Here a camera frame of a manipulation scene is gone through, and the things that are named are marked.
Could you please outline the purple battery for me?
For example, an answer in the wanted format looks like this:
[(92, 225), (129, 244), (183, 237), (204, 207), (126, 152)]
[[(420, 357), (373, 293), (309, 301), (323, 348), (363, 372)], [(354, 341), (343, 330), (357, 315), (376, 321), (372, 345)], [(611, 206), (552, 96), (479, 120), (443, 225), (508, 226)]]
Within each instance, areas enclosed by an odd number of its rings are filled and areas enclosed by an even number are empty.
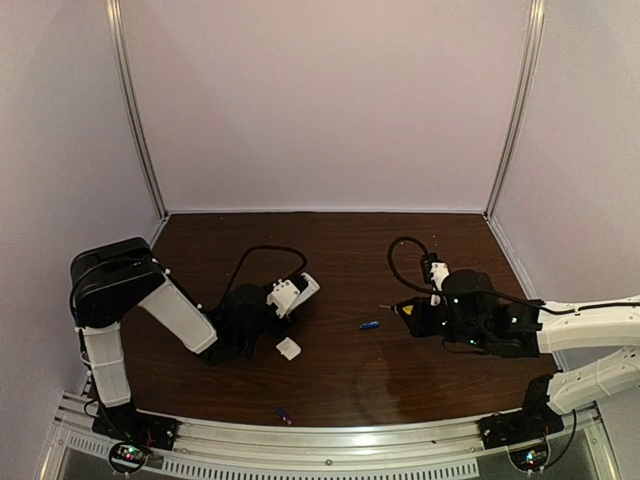
[(286, 425), (291, 425), (292, 424), (292, 418), (291, 416), (282, 408), (278, 407), (275, 409), (277, 416), (280, 418), (280, 420), (286, 424)]

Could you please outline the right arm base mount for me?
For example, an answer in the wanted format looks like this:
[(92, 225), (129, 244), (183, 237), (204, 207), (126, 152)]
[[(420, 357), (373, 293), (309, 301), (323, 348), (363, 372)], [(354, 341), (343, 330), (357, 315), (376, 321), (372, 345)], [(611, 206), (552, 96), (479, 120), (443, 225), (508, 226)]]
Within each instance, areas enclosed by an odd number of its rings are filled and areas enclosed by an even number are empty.
[(564, 430), (562, 416), (546, 406), (496, 412), (482, 417), (477, 426), (486, 450), (505, 447), (511, 465), (527, 475), (552, 464), (549, 436)]

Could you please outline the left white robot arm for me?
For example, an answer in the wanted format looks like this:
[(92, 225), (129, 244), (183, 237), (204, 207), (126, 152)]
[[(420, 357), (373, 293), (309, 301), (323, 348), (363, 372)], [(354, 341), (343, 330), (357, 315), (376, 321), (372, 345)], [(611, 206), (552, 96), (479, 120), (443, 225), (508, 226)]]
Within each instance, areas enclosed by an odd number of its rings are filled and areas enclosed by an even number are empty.
[(69, 305), (83, 360), (106, 408), (132, 402), (120, 336), (130, 311), (146, 311), (188, 351), (216, 365), (251, 355), (266, 332), (285, 332), (292, 312), (319, 290), (299, 267), (266, 285), (229, 284), (218, 305), (207, 310), (173, 279), (141, 237), (78, 254), (70, 275)]

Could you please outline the white remote control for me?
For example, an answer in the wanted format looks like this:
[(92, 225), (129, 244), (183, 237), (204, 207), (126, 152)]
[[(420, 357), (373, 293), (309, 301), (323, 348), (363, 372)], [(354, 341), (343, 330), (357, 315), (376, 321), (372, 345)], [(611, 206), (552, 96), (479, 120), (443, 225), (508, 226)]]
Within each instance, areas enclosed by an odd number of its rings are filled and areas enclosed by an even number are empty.
[(301, 287), (301, 290), (289, 307), (289, 313), (292, 313), (320, 290), (319, 283), (307, 272), (295, 275), (292, 282), (296, 287)]

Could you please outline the white battery cover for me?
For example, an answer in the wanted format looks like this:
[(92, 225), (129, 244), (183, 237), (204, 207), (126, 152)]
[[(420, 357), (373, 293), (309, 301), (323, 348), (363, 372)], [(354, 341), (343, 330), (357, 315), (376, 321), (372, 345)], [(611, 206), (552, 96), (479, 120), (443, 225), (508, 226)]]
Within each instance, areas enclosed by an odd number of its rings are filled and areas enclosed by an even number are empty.
[(289, 337), (285, 337), (282, 341), (280, 341), (276, 345), (276, 349), (288, 361), (294, 360), (302, 352), (301, 347)]

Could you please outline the yellow handled screwdriver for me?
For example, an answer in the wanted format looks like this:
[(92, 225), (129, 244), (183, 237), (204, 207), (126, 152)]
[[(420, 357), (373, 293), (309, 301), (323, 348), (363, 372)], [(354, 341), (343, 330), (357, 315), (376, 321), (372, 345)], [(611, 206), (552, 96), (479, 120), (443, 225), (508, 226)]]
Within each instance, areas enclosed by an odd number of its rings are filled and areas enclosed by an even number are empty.
[(401, 303), (397, 303), (397, 304), (380, 304), (379, 305), (380, 308), (385, 309), (385, 310), (389, 310), (390, 312), (399, 315), (399, 316), (407, 316), (410, 317), (413, 313), (413, 309), (414, 309), (414, 304), (413, 303), (407, 303), (407, 302), (401, 302)]

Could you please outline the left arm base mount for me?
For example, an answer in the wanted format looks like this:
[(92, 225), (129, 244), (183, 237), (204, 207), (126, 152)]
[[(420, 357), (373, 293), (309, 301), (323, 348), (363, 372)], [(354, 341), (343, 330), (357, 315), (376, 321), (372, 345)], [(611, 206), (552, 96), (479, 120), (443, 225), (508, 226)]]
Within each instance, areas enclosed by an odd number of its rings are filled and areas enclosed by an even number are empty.
[(173, 450), (178, 426), (174, 418), (141, 413), (133, 404), (113, 408), (99, 404), (92, 431), (115, 441), (107, 462), (128, 478), (146, 467), (157, 452)]

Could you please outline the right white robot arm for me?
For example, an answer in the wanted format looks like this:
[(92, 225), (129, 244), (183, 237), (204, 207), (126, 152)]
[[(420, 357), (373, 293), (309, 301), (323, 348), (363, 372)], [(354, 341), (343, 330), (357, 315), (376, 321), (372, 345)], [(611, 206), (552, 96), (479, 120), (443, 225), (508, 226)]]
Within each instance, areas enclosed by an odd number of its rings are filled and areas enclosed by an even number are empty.
[(430, 288), (391, 310), (415, 337), (439, 337), (473, 353), (507, 359), (611, 347), (613, 353), (575, 370), (532, 380), (526, 412), (568, 414), (639, 384), (639, 299), (559, 303), (498, 292), (484, 272), (449, 272), (435, 264)]

